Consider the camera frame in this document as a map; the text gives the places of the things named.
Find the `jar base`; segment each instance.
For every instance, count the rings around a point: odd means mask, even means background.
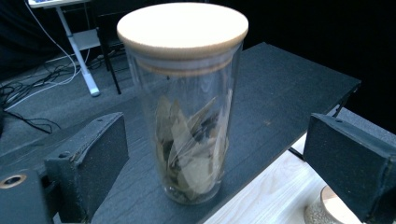
[[[166,196],[168,196],[168,198],[177,203],[194,205],[199,203],[205,203],[212,199],[219,192],[220,186],[221,181],[217,181],[209,192],[200,195],[194,195],[192,197],[186,192],[178,190],[172,186],[165,186],[163,187],[163,190],[165,191],[165,194]]]

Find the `round wooden object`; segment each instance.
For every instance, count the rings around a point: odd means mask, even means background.
[[[140,8],[117,26],[126,48],[161,60],[195,60],[226,52],[248,32],[248,20],[228,7],[169,3]]]
[[[329,186],[324,187],[320,193],[320,200],[325,211],[334,218],[334,221],[342,224],[361,224],[359,219],[349,210],[344,202],[332,191]]]

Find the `chair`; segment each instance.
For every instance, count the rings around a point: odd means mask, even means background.
[[[114,69],[111,63],[110,53],[124,49],[117,35],[117,23],[119,20],[133,10],[144,6],[144,0],[92,0],[93,24],[99,38],[101,50],[105,59],[106,69],[111,73],[117,88],[121,94],[116,72],[126,68]]]

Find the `glass cylinder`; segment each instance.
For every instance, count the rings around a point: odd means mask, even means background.
[[[118,24],[162,186],[178,203],[219,190],[247,31],[241,13],[204,3],[145,7]]]

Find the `dark gray tabletop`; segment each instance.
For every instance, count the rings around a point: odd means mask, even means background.
[[[242,51],[221,188],[209,202],[190,206],[169,200],[161,188],[138,99],[104,111],[97,117],[123,113],[130,159],[92,223],[205,221],[304,134],[312,113],[328,113],[359,85],[356,78],[265,43]],[[31,147],[0,158],[3,162],[19,161],[3,171],[20,168],[21,163],[42,169],[41,164],[35,166],[38,158],[73,132],[65,130],[56,138],[43,140],[42,145],[35,144],[46,148],[34,149],[36,159],[26,153]]]

